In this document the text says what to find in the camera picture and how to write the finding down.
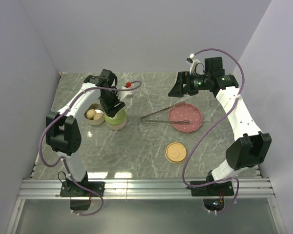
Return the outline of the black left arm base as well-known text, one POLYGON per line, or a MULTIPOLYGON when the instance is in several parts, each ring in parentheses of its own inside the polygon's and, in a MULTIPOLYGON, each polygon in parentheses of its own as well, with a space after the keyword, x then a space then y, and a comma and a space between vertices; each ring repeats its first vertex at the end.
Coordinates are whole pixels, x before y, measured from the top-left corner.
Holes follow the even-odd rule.
POLYGON ((70 198, 70 209, 73 212, 86 212, 90 208, 92 198, 104 195, 105 183, 103 181, 88 181, 87 174, 81 182, 78 182, 85 189, 69 180, 63 171, 58 172, 57 177, 61 183, 60 197, 70 198))

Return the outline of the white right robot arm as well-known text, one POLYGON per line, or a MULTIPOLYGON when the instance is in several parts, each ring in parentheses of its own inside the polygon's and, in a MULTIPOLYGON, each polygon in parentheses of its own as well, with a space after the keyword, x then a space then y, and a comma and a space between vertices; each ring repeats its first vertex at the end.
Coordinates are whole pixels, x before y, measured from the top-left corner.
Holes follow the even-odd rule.
POLYGON ((181 98, 193 96, 201 90, 213 93, 225 111, 234 135, 234 143, 226 150, 226 159, 214 170, 210 171, 203 184, 188 184, 189 188, 206 189, 216 195, 223 189, 223 183, 234 179, 247 168, 263 163, 272 138, 263 133, 251 117, 242 98, 242 86, 234 75, 225 73, 221 57, 205 59, 205 70, 196 72, 200 61, 191 54, 187 61, 190 70, 178 72, 176 82, 168 93, 170 97, 181 98))

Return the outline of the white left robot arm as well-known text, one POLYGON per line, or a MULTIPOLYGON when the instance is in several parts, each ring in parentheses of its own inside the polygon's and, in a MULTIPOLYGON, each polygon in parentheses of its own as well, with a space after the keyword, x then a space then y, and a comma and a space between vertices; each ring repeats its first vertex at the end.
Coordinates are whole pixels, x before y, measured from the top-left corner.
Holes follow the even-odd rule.
POLYGON ((98 76, 87 76, 78 93, 60 110, 49 112, 46 116, 46 128, 40 142, 45 141, 58 160, 50 164, 42 155, 42 146, 39 146, 39 156, 47 167, 55 167, 62 162, 65 167, 65 181, 63 190, 73 196, 91 194, 100 196, 91 188, 87 171, 79 158, 79 147, 82 142, 79 122, 83 119, 88 107, 95 101, 101 105, 108 117, 116 117, 123 110, 124 99, 132 95, 132 82, 117 87, 118 78, 110 70, 103 69, 98 76))

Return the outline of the steel food tongs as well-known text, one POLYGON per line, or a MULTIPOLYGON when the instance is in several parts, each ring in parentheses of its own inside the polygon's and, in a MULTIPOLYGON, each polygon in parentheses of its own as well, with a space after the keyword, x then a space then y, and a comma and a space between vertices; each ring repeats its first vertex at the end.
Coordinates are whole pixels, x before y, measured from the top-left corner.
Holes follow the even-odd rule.
POLYGON ((164 109, 158 110, 156 112, 147 114, 140 117, 141 122, 148 123, 160 123, 160 124, 179 124, 179 125, 189 125, 190 121, 180 117, 170 117, 171 112, 175 111, 179 107, 185 107, 186 103, 184 101, 173 104, 164 109))

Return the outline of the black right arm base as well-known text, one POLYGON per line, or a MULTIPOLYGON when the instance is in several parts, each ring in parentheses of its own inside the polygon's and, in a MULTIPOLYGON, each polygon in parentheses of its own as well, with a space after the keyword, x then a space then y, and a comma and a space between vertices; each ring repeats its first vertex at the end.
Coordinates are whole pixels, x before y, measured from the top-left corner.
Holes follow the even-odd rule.
POLYGON ((193 188, 186 187, 191 191, 192 197, 203 197, 203 205, 208 212, 217 214, 225 210, 225 197, 234 196, 232 182, 214 183, 211 185, 193 188))

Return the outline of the green round lid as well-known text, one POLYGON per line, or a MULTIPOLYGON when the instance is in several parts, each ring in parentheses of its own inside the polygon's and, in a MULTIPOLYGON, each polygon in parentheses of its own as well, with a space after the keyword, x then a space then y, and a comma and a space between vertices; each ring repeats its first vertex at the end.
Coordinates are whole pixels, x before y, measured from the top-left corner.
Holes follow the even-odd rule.
POLYGON ((119 110, 114 117, 109 117, 107 114, 105 114, 105 120, 106 119, 116 119, 117 121, 124 120, 126 118, 126 112, 124 109, 119 110))

